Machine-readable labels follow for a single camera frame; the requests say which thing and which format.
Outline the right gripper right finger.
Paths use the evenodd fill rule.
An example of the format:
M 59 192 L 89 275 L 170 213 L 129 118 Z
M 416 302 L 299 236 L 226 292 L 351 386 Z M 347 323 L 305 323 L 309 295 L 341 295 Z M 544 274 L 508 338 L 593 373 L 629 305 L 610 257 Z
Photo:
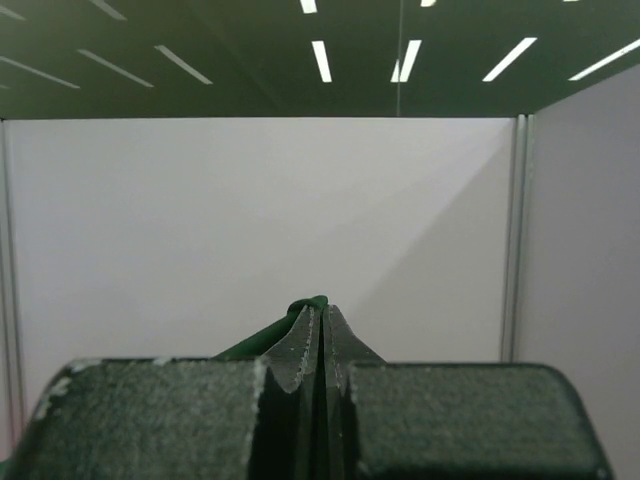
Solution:
M 609 479 L 586 407 L 536 363 L 392 363 L 323 314 L 330 479 Z

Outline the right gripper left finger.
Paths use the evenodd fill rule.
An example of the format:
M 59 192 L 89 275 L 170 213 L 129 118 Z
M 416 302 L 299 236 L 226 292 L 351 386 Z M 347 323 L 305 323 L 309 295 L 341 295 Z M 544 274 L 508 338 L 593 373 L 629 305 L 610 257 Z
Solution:
M 80 359 L 43 391 L 6 479 L 309 479 L 320 313 L 245 359 Z

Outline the white green raglan t-shirt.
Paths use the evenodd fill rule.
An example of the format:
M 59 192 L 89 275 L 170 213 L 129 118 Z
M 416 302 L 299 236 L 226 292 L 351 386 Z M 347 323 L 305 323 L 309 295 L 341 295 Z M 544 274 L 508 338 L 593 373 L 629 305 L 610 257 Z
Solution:
M 284 317 L 259 330 L 239 343 L 227 348 L 215 356 L 216 360 L 238 360 L 263 355 L 291 330 L 304 308 L 315 308 L 323 311 L 329 299 L 325 295 L 317 295 L 294 301 L 287 308 Z

